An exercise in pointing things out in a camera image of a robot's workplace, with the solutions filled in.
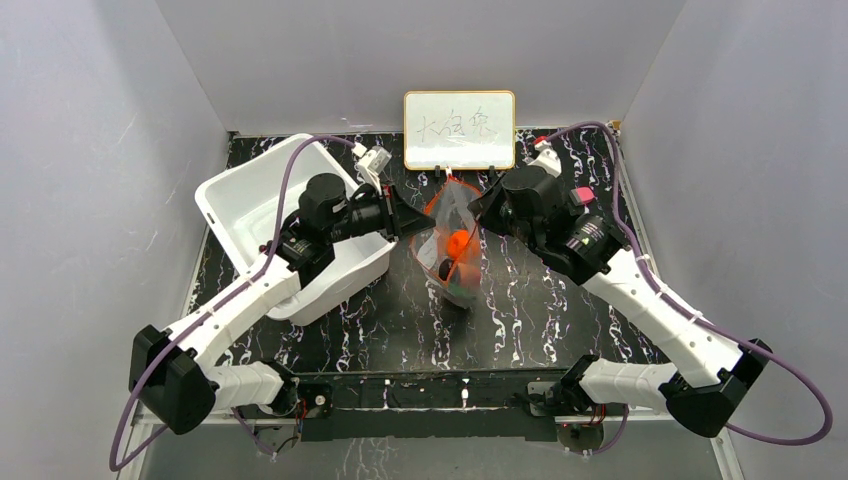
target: black marble table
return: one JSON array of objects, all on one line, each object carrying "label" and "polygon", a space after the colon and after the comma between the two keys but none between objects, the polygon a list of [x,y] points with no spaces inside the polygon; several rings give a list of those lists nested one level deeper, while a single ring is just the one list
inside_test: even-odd
[{"label": "black marble table", "polygon": [[[516,168],[533,154],[533,140],[550,130],[516,132]],[[228,168],[262,154],[285,137],[235,138]],[[367,147],[392,153],[383,179],[423,208],[441,188],[433,172],[412,172],[403,165],[403,135],[348,135]],[[346,147],[327,146],[356,177]],[[554,142],[568,186],[591,187],[598,201],[591,208],[611,218],[612,174],[607,144],[593,129]],[[484,172],[456,172],[483,190]],[[629,221],[624,199],[623,217]],[[632,363],[664,361],[662,353],[621,314],[567,278],[550,272],[513,238],[490,232],[482,237],[483,294],[469,310],[441,300],[427,284],[407,242],[391,253],[388,273],[330,313],[306,327],[263,318],[238,339],[221,363],[246,364],[274,359],[295,372],[422,371],[564,367],[581,355]],[[194,286],[191,308],[202,305],[237,277],[229,259],[209,235]]]}]

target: transparent mesh bag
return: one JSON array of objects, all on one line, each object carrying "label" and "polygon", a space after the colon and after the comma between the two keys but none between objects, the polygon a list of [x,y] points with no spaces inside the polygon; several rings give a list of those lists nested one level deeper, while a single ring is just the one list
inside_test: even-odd
[{"label": "transparent mesh bag", "polygon": [[448,176],[424,213],[436,227],[412,237],[412,255],[451,303],[469,308],[480,293],[480,232],[468,204],[480,198],[476,188]]}]

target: orange ball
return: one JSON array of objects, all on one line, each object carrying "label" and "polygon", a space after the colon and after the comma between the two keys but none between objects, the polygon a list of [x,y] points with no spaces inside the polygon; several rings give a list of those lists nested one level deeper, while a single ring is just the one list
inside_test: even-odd
[{"label": "orange ball", "polygon": [[448,256],[454,260],[459,258],[470,241],[471,235],[468,233],[468,230],[457,230],[453,232],[448,239]]}]

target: whiteboard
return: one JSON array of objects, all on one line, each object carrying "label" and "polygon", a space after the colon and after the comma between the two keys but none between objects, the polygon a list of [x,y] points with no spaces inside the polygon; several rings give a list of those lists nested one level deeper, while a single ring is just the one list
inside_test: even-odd
[{"label": "whiteboard", "polygon": [[515,164],[515,95],[507,90],[408,92],[404,164],[410,170],[504,170]]}]

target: white container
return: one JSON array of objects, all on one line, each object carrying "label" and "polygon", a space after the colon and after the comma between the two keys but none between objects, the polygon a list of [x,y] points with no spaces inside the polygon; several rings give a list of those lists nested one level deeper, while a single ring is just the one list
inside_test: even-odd
[{"label": "white container", "polygon": [[[294,135],[244,165],[207,180],[195,192],[209,228],[240,274],[259,257],[259,245],[271,240],[283,172],[294,149],[310,137]],[[356,190],[354,179],[320,143],[313,143],[295,161],[283,218],[297,209],[306,182],[325,172],[340,176],[348,195]],[[314,322],[386,273],[393,247],[394,243],[379,233],[336,243],[333,263],[302,291],[272,308],[268,316],[295,325]]]}]

